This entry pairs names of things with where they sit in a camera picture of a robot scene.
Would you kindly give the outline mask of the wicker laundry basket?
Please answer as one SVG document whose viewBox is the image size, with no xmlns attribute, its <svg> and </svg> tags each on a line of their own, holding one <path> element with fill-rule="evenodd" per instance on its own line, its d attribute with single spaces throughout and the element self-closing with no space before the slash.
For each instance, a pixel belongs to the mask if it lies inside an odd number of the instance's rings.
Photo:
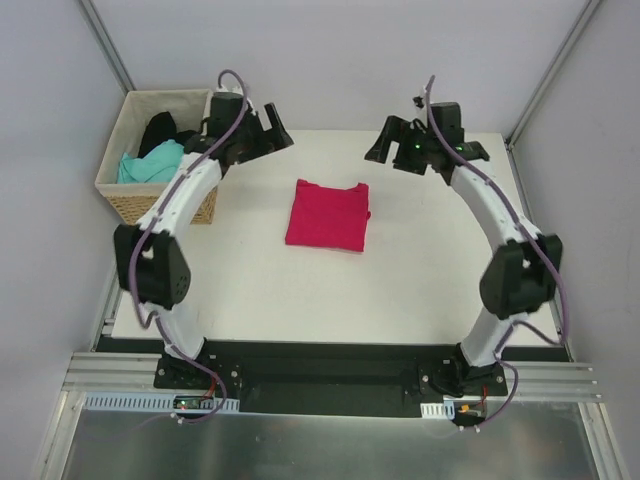
<svg viewBox="0 0 640 480">
<path fill-rule="evenodd" d="M 179 132 L 199 131 L 201 121 L 209 116 L 211 96 L 209 89 L 132 91 L 126 95 L 95 179 L 96 189 L 124 223 L 136 223 L 167 184 L 119 184 L 117 173 L 122 155 L 139 152 L 148 123 L 165 111 L 172 115 Z"/>
</svg>

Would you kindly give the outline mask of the pink t shirt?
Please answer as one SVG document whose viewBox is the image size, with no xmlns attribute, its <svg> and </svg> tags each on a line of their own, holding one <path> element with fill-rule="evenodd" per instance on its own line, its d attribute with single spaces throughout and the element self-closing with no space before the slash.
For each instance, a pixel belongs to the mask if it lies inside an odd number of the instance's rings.
<svg viewBox="0 0 640 480">
<path fill-rule="evenodd" d="M 365 183 L 338 189 L 299 179 L 285 244 L 363 253 L 369 192 Z"/>
</svg>

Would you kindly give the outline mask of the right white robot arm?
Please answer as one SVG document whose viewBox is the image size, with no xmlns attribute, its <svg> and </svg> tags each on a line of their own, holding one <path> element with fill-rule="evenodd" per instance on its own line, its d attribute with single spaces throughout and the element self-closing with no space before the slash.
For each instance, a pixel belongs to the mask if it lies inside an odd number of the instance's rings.
<svg viewBox="0 0 640 480">
<path fill-rule="evenodd" d="M 417 105 L 427 120 L 388 116 L 365 158 L 385 163 L 396 144 L 394 168 L 418 175 L 433 169 L 462 198 L 490 245 L 492 257 L 479 282 L 479 316 L 450 359 L 429 376 L 435 390 L 459 397 L 496 374 L 514 330 L 528 327 L 530 314 L 555 297 L 563 245 L 515 209 L 497 184 L 489 153 L 466 140 L 458 103 Z"/>
</svg>

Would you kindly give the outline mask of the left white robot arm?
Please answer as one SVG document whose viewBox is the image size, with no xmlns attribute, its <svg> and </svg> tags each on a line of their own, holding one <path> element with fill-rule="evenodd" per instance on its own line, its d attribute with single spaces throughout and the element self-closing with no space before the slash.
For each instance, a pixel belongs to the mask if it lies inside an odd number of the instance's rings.
<svg viewBox="0 0 640 480">
<path fill-rule="evenodd" d="M 114 232 L 119 284 L 131 296 L 139 326 L 158 329 L 166 354 L 180 360 L 177 377 L 191 389 L 209 382 L 212 367 L 199 356 L 205 337 L 185 302 L 191 270 L 179 239 L 231 166 L 293 145 L 276 106 L 267 103 L 264 110 L 266 123 L 241 92 L 214 91 L 167 187 L 135 224 Z"/>
</svg>

